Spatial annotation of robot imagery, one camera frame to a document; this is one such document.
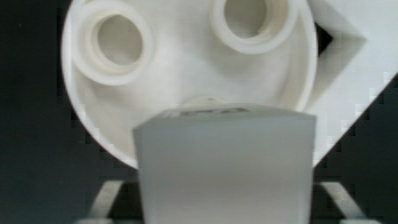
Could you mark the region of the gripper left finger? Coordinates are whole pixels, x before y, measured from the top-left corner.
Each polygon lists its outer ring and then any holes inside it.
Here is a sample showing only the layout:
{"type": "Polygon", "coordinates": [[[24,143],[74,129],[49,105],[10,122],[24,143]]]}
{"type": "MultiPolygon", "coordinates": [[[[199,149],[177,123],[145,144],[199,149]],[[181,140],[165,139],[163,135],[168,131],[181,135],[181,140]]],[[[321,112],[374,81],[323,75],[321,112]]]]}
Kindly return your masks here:
{"type": "Polygon", "coordinates": [[[74,224],[142,224],[136,182],[111,180],[103,183],[87,216],[74,224]]]}

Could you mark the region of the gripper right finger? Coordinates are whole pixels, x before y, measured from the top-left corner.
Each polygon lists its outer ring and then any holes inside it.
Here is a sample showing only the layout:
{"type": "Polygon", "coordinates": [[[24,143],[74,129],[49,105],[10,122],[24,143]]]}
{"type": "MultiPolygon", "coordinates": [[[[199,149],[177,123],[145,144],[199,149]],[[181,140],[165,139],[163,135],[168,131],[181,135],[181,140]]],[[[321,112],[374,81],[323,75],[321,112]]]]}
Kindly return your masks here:
{"type": "Polygon", "coordinates": [[[367,217],[342,184],[339,182],[323,181],[316,182],[314,186],[323,189],[342,214],[339,224],[382,224],[380,221],[367,217]]]}

